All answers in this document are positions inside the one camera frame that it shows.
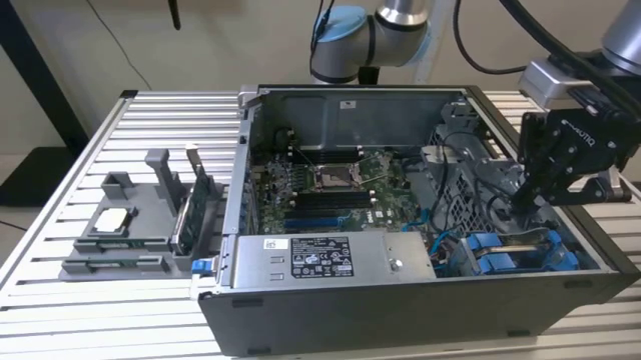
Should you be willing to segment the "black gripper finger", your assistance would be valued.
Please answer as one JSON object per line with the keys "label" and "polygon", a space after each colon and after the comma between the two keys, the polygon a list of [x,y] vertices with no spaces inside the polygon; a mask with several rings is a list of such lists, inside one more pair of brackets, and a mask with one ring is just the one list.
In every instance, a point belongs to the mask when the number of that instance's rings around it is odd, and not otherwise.
{"label": "black gripper finger", "polygon": [[563,172],[540,196],[551,206],[626,203],[631,200],[631,189],[610,167],[594,174]]}
{"label": "black gripper finger", "polygon": [[510,200],[515,215],[527,215],[535,211],[535,197],[548,187],[548,150],[547,114],[526,112],[518,138],[518,162],[523,165],[523,181]]}

